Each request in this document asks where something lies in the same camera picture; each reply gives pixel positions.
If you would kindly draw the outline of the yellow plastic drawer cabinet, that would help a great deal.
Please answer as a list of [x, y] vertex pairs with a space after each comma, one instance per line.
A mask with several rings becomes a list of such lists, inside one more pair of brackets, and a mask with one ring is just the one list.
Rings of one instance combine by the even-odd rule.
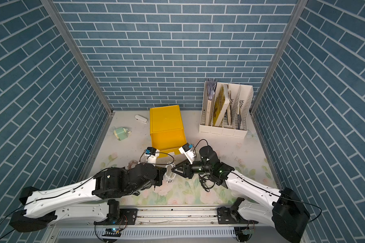
[[152, 147], [159, 150], [160, 158], [179, 155], [179, 148], [187, 143], [178, 105], [150, 109], [150, 136]]

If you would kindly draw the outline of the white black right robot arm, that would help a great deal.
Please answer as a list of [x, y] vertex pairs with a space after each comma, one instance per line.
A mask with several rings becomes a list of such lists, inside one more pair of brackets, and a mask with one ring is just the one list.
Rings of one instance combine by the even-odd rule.
[[179, 148], [186, 160], [172, 168], [173, 173], [184, 178], [198, 174], [205, 181], [223, 186], [238, 195], [229, 208], [232, 220], [241, 224], [244, 221], [257, 221], [271, 226], [287, 241], [301, 241], [310, 213], [298, 195], [290, 188], [283, 190], [258, 183], [223, 163], [211, 146], [200, 149], [200, 159], [196, 160], [195, 148], [185, 144]]

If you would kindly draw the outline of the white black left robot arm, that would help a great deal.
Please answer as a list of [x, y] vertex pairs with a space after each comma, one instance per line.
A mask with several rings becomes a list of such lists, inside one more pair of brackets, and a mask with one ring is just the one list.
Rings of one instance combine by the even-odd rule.
[[12, 214], [10, 226], [17, 232], [33, 232], [59, 221], [118, 225], [124, 221], [118, 199], [161, 186], [166, 172], [166, 168], [140, 163], [129, 170], [106, 168], [84, 181], [56, 189], [26, 187], [19, 199], [24, 208]]

